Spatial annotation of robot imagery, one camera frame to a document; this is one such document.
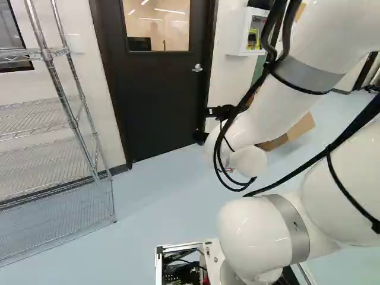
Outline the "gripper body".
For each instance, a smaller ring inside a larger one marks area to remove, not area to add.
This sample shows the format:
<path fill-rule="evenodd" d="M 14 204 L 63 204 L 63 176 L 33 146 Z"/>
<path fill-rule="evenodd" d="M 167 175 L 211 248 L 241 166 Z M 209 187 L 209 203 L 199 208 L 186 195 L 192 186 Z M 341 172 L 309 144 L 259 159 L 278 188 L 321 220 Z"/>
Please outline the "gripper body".
<path fill-rule="evenodd" d="M 196 129 L 193 134 L 192 134 L 192 137 L 194 139 L 194 141 L 198 144 L 198 145 L 204 145 L 206 140 L 207 140 L 207 137 L 208 137 L 208 133 L 207 132 L 204 132 L 202 130 L 199 130 L 199 129 Z"/>

